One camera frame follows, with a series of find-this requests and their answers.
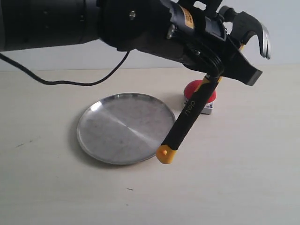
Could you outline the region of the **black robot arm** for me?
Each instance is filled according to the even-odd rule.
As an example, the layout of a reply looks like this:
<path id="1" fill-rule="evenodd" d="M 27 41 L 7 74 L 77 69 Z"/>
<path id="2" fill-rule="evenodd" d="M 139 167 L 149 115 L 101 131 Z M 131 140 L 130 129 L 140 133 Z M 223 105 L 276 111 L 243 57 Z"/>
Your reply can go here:
<path id="1" fill-rule="evenodd" d="M 137 50 L 185 67 L 253 85 L 261 71 L 240 52 L 253 36 L 270 58 L 268 32 L 253 16 L 192 0 L 3 0 L 3 52 L 101 40 L 120 52 Z"/>

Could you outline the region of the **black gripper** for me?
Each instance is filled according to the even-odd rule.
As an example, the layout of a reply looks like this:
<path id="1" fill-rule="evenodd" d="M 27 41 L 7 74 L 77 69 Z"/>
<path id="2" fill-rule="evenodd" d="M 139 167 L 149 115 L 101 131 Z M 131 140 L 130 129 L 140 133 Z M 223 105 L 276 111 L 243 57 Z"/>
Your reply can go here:
<path id="1" fill-rule="evenodd" d="M 172 60 L 185 67 L 253 86 L 262 71 L 244 57 L 227 37 L 219 0 L 204 0 L 204 9 L 193 0 L 137 0 L 136 50 Z"/>

